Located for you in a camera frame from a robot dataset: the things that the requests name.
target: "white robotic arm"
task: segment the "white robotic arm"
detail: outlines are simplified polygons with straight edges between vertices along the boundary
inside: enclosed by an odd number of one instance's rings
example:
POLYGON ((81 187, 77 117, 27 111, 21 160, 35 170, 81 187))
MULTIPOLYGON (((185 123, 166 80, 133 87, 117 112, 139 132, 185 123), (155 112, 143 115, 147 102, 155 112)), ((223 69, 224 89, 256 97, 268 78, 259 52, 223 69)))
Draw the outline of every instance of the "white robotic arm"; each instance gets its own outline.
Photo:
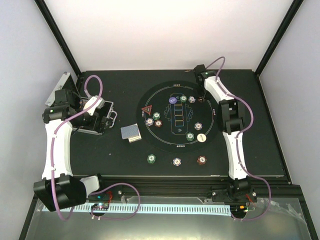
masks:
POLYGON ((102 134, 105 129, 114 125, 117 113, 113 111, 113 102, 106 102, 101 97, 97 99, 97 96, 91 96, 83 107, 83 110, 86 110, 94 104, 89 111, 62 124, 65 119, 79 112, 82 100, 70 89, 56 90, 54 103, 46 108, 42 115, 47 133, 46 161, 42 181, 35 182, 33 190, 50 211, 56 210, 52 194, 52 172, 54 172, 54 189, 60 209, 84 204, 89 194, 100 188, 99 174, 77 179, 73 177, 70 165, 70 138, 73 127, 85 128, 87 133, 102 134))
MULTIPOLYGON (((232 95, 228 89, 222 84, 220 78, 216 76, 210 76, 204 80, 204 88, 213 96, 217 103, 222 100, 234 100, 232 95)), ((236 136, 239 133, 238 131, 232 131, 230 133, 223 131, 223 137, 225 139, 227 151, 228 151, 228 158, 229 158, 229 177, 233 180, 235 179, 245 179, 247 177, 247 173, 241 168, 239 164, 239 157, 237 153, 237 146, 236 146, 236 136)), ((238 136, 238 148, 239 148, 239 155, 240 160, 244 168, 246 168, 245 158, 244 158, 244 150, 242 145, 242 136, 243 134, 239 134, 238 136)))

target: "robotic arm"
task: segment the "robotic arm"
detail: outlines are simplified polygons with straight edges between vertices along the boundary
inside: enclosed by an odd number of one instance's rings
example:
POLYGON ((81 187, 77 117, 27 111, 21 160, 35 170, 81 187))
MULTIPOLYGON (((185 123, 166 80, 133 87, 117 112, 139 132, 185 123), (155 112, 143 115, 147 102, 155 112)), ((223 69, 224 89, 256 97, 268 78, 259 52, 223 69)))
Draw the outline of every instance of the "robotic arm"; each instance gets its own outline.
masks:
POLYGON ((229 159, 227 194, 230 200, 241 201, 245 194, 251 191, 250 179, 239 164, 242 162, 242 166, 246 169, 243 134, 239 134, 244 129, 245 106, 232 97, 232 93, 222 84, 215 71, 207 70, 204 65, 196 66, 193 71, 199 85, 198 95, 205 100, 211 94, 218 103, 217 123, 225 139, 229 159), (239 154, 236 145, 237 135, 239 154))
POLYGON ((47 133, 46 162, 42 181, 33 184, 34 193, 50 211, 56 210, 52 193, 51 154, 53 153, 54 188, 59 208, 84 204, 88 195, 100 188, 101 176, 97 174, 82 179, 73 177, 70 166, 70 138, 73 127, 86 133, 103 134, 107 128, 113 127, 117 117, 117 113, 113 110, 113 102, 107 102, 101 97, 99 100, 98 96, 91 96, 88 100, 82 99, 71 89, 56 90, 54 96, 54 103, 46 108, 42 115, 47 133), (93 104, 94 106, 84 114, 61 125, 64 120, 88 109, 93 104))

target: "green poker chip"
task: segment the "green poker chip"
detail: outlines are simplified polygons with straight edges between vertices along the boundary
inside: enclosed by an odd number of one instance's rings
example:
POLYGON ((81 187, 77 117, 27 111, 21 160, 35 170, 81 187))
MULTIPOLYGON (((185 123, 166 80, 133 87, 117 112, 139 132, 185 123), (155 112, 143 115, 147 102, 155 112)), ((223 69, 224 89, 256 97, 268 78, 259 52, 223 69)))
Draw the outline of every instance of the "green poker chip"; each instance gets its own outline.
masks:
POLYGON ((150 164, 154 164, 155 161, 156 161, 156 156, 153 155, 153 154, 150 154, 150 155, 148 156, 147 161, 148 161, 148 163, 150 163, 150 164))
POLYGON ((184 95, 180 97, 180 101, 183 102, 183 103, 185 103, 187 101, 187 99, 188 98, 186 96, 184 96, 184 95))
POLYGON ((195 139, 195 135, 194 135, 192 132, 188 132, 188 133, 186 134, 186 139, 187 139, 188 141, 192 141, 193 139, 195 139))

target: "purple cable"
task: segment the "purple cable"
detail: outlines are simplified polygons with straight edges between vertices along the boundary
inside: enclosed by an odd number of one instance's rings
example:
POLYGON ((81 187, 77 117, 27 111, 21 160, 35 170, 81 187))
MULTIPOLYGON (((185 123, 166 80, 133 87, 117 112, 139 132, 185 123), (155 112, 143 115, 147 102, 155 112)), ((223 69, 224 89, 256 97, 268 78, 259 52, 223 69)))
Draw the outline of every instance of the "purple cable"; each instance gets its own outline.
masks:
POLYGON ((111 186, 106 187, 105 189, 103 189, 103 190, 101 190, 101 191, 93 192, 93 193, 91 193, 90 195, 97 195, 97 194, 104 193, 104 192, 108 191, 109 189, 111 189, 111 188, 113 188, 113 187, 115 187, 115 186, 119 186, 119 185, 129 186, 130 188, 132 188, 132 189, 136 192, 136 194, 137 194, 137 196, 138 196, 138 206, 136 207, 136 210, 135 210, 130 216, 121 217, 121 218, 113 218, 113 217, 106 217, 106 216, 95 216, 95 215, 94 215, 94 210, 95 210, 95 208, 94 208, 94 209, 91 210, 91 216, 92 216, 93 218, 96 218, 96 219, 105 219, 105 220, 122 221, 122 220, 130 219, 130 218, 132 218, 134 215, 137 214, 137 212, 139 211, 139 208, 140 208, 140 201, 141 201, 141 199, 140 199, 140 194, 139 194, 138 190, 137 190, 134 186, 132 186, 131 184, 129 184, 129 183, 124 183, 124 182, 115 183, 115 184, 113 184, 113 185, 111 185, 111 186))
MULTIPOLYGON (((100 84, 100 91, 99 91, 99 94, 98 94, 98 97, 97 99, 95 100, 95 102, 89 106, 87 109, 85 110, 82 110, 81 112, 78 112, 77 114, 67 118, 66 120, 64 120, 55 130, 54 130, 54 135, 57 135, 57 132, 59 131, 59 129, 62 127, 63 124, 69 122, 70 120, 72 119, 75 119, 77 117, 79 117, 80 115, 84 114, 85 112, 89 111, 98 101, 99 99, 101 98, 101 95, 102 95, 102 91, 103 91, 103 85, 102 85, 102 81, 100 79, 100 77, 98 77, 97 75, 91 75, 89 76, 86 80, 85 80, 85 83, 84 83, 84 92, 86 93, 86 95, 88 96, 88 98, 90 97, 90 94, 87 90, 87 84, 89 82, 90 79, 92 78, 96 78, 98 81, 99 81, 99 84, 100 84)), ((51 149, 50 149, 50 160, 51 160, 51 167, 52 167, 52 170, 51 170, 51 191, 52 191, 52 198, 53 198, 53 203, 54 203, 54 206, 55 206, 55 209, 56 209, 56 212, 59 216, 59 218, 62 220, 62 221, 67 221, 69 220, 69 218, 71 217, 72 215, 72 212, 74 210, 75 207, 72 207, 71 210, 70 210, 70 213, 68 215, 67 218, 64 218, 64 216, 62 215, 61 211, 60 211, 60 207, 59 207, 59 204, 58 204, 58 200, 57 200, 57 194, 56 194, 56 186, 55 186, 55 162, 54 162, 54 146, 55 146, 55 137, 52 138, 52 141, 51 141, 51 149)))
POLYGON ((215 75, 215 80, 218 79, 218 76, 219 76, 219 73, 221 72, 222 68, 224 67, 225 65, 225 62, 226 62, 226 58, 224 56, 221 56, 221 57, 218 57, 216 60, 214 60, 212 63, 210 63, 205 69, 208 69, 212 64, 215 64, 218 60, 220 59, 223 59, 223 62, 218 70, 218 72, 216 73, 215 75))
MULTIPOLYGON (((215 80, 218 80, 218 75, 219 75, 221 69, 223 68, 223 66, 224 66, 224 64, 225 64, 226 58, 225 58, 224 56, 221 56, 221 57, 217 58, 216 60, 214 60, 212 63, 210 63, 210 64, 206 67, 206 69, 209 68, 212 64, 214 64, 215 62, 217 62, 217 61, 220 60, 220 59, 223 59, 223 62, 222 62, 222 64, 221 64, 218 72, 216 73, 215 80)), ((249 129, 252 127, 252 125, 254 124, 254 113, 253 113, 251 107, 249 106, 249 104, 246 103, 243 99, 241 99, 240 97, 237 97, 237 96, 235 96, 235 95, 232 95, 232 94, 227 93, 227 92, 222 88, 222 86, 220 85, 219 82, 217 82, 217 85, 218 85, 219 88, 223 91, 224 94, 226 94, 227 96, 232 97, 232 98, 237 99, 238 101, 242 102, 242 103, 246 106, 246 108, 249 110, 249 112, 250 112, 250 117, 251 117, 250 124, 249 124, 246 128, 244 128, 243 130, 239 131, 238 134, 235 136, 236 153, 237 153, 237 156, 238 156, 238 159, 239 159, 239 164, 240 164, 241 168, 243 169, 243 171, 244 171, 246 174, 248 174, 249 177, 252 177, 252 178, 254 178, 254 179, 261 180, 261 181, 263 181, 263 182, 266 184, 266 186, 267 186, 267 188, 268 188, 268 194, 269 194, 269 196, 268 196, 268 206, 266 207, 265 211, 264 211, 262 214, 260 214, 259 216, 250 218, 250 219, 237 218, 237 217, 235 217, 232 213, 231 213, 231 216, 233 217, 233 219, 235 219, 235 220, 240 220, 240 221, 253 221, 253 220, 257 220, 257 219, 263 217, 263 216, 267 213, 267 211, 269 210, 269 208, 270 208, 270 203, 271 203, 271 188, 270 188, 270 185, 269 185, 269 183, 267 182, 267 180, 265 180, 265 179, 262 178, 262 177, 255 176, 255 175, 251 174, 251 173, 248 172, 248 171, 246 170, 246 168, 243 166, 242 161, 241 161, 241 158, 240 158, 239 143, 238 143, 238 136, 239 136, 240 134, 244 133, 245 131, 249 130, 249 129)))

